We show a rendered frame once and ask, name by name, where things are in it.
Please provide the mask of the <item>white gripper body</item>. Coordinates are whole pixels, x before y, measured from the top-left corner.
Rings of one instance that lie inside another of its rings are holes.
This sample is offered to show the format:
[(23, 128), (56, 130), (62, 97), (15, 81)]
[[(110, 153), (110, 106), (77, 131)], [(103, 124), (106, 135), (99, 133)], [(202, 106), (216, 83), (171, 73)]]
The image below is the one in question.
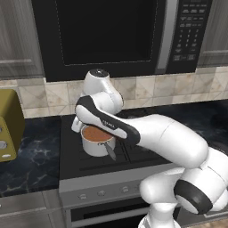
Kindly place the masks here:
[(71, 130), (76, 133), (79, 133), (82, 126), (83, 126), (83, 123), (77, 117), (75, 117), (71, 126)]

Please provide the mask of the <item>white saucepan with hot chocolate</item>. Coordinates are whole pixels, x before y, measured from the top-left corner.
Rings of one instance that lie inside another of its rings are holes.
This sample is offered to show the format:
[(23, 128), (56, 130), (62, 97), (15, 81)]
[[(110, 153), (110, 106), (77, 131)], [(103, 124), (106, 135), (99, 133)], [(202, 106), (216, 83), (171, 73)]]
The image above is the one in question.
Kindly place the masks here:
[(84, 151), (92, 157), (110, 156), (117, 159), (115, 154), (116, 139), (114, 136), (102, 131), (95, 126), (84, 126), (81, 129)]

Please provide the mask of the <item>black and silver stove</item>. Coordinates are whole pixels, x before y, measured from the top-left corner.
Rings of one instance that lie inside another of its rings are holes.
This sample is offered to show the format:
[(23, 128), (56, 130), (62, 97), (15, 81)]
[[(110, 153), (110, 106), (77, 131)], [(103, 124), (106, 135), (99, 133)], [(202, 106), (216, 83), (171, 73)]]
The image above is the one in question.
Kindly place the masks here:
[[(116, 140), (116, 160), (109, 156), (92, 157), (85, 153), (82, 138), (71, 130), (74, 117), (61, 118), (59, 194), (65, 213), (68, 209), (88, 207), (117, 200), (141, 198), (139, 184), (147, 176), (175, 167), (153, 151)], [(121, 192), (124, 186), (129, 192)], [(98, 196), (98, 191), (106, 191)], [(78, 195), (86, 194), (87, 199)]]

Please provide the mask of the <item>olive yellow toaster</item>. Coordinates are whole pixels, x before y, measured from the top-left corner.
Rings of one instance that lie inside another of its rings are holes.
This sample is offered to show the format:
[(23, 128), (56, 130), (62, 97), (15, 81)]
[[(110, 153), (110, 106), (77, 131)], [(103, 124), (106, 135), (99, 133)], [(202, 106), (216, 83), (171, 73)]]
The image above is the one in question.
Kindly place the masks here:
[(13, 89), (0, 89), (0, 162), (17, 158), (24, 129), (19, 96)]

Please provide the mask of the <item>grey drawer front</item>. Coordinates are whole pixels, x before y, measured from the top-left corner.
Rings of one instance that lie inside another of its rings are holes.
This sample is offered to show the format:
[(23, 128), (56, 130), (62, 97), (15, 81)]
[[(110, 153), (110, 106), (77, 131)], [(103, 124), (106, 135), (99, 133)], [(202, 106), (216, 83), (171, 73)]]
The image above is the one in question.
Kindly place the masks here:
[(34, 211), (40, 208), (61, 208), (60, 195), (57, 189), (0, 198), (0, 215)]

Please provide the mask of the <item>black microwave oven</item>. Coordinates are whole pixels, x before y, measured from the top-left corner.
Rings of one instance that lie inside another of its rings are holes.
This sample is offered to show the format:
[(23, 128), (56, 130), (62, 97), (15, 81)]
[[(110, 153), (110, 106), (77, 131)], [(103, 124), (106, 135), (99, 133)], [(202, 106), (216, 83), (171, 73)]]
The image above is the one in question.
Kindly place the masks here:
[[(111, 77), (156, 73), (166, 0), (31, 0), (47, 81), (82, 80), (91, 69)], [(212, 0), (179, 0), (165, 74), (198, 65)]]

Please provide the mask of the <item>black oven door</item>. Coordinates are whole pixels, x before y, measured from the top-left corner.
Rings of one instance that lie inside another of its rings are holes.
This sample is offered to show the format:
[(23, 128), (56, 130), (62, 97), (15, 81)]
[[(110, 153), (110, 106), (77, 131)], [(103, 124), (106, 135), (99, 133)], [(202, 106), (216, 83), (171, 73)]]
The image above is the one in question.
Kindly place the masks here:
[[(144, 202), (141, 198), (131, 198), (88, 207), (72, 208), (66, 211), (66, 225), (67, 228), (71, 228), (71, 223), (79, 220), (146, 207), (150, 208), (150, 205)], [(118, 219), (101, 224), (82, 226), (79, 228), (138, 228), (139, 223), (146, 215), (133, 216), (126, 219)]]

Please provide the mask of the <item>grey base cupboard door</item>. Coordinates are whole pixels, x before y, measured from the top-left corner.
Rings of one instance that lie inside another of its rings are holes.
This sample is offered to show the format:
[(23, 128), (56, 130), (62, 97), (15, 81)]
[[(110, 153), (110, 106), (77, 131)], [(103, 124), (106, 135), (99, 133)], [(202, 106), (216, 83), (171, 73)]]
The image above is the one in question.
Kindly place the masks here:
[(0, 228), (66, 228), (56, 213), (35, 212), (0, 217)]

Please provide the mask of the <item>grey wall cupboard door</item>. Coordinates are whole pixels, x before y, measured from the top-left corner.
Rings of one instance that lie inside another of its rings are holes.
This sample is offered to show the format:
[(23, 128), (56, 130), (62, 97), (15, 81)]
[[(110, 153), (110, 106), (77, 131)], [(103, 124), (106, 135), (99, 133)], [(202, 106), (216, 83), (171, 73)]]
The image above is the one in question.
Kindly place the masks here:
[(212, 2), (198, 66), (228, 66), (228, 0)]
[(0, 78), (43, 75), (31, 0), (0, 0)]

